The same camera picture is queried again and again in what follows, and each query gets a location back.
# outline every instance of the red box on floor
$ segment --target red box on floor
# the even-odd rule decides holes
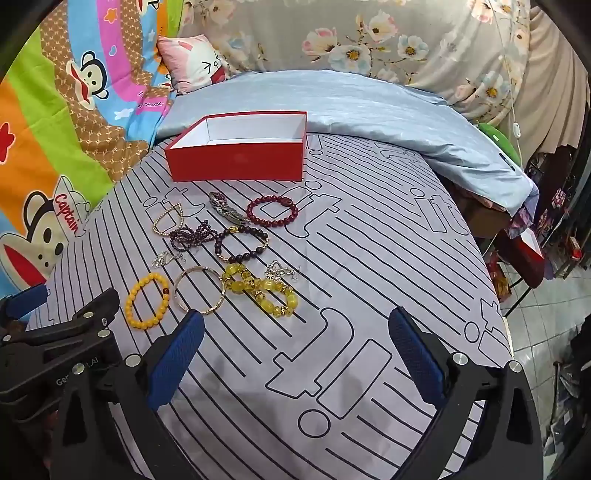
[[[307,112],[204,116],[164,149],[174,181],[301,181]]]

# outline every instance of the yellow beaded bracelet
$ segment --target yellow beaded bracelet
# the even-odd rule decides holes
[[[134,300],[138,292],[142,289],[143,286],[150,283],[152,280],[159,282],[162,285],[162,303],[158,310],[156,310],[156,316],[146,322],[140,322],[138,320],[134,320],[134,314],[132,312],[132,305],[134,304]],[[125,302],[125,319],[127,323],[133,328],[145,330],[154,325],[158,325],[158,322],[162,320],[164,313],[166,313],[166,309],[168,308],[168,301],[170,300],[170,290],[168,289],[168,280],[164,278],[159,273],[150,272],[144,278],[142,278],[139,282],[137,282],[134,287],[129,291],[129,296],[127,297],[127,301]]]
[[[234,280],[232,276],[235,273],[240,273],[242,280]],[[226,288],[229,288],[234,293],[248,293],[265,312],[275,317],[281,317],[283,315],[289,317],[297,307],[298,300],[293,288],[280,281],[276,282],[274,280],[256,278],[242,264],[233,263],[228,265],[226,271],[222,274],[222,280]],[[273,305],[263,290],[283,293],[287,305],[280,307]]]

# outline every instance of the cartoon pillowcase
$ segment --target cartoon pillowcase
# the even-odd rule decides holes
[[[173,86],[180,95],[223,82],[223,57],[205,35],[189,38],[158,39],[158,51],[170,71]]]

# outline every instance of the blue gripper pad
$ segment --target blue gripper pad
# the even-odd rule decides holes
[[[6,315],[18,320],[47,302],[47,287],[40,283],[12,296],[6,305]]]
[[[185,317],[176,327],[172,334],[175,338],[152,370],[147,401],[154,411],[173,399],[174,392],[203,340],[203,315],[196,310],[191,310],[187,315],[189,318]]]
[[[422,332],[402,307],[390,313],[388,331],[423,401],[441,407],[445,402],[443,372],[421,340]]]

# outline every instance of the yellow crystal bracelet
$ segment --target yellow crystal bracelet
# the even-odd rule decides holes
[[[232,276],[239,273],[242,280],[234,280]],[[269,279],[256,278],[252,273],[242,264],[233,263],[226,267],[226,271],[222,274],[222,280],[227,288],[234,293],[248,293],[253,297],[259,306],[267,313],[275,317],[283,315],[291,316],[294,309],[297,307],[297,296],[294,289],[280,281],[273,281]],[[276,307],[266,297],[263,290],[277,291],[285,295],[286,306]]]

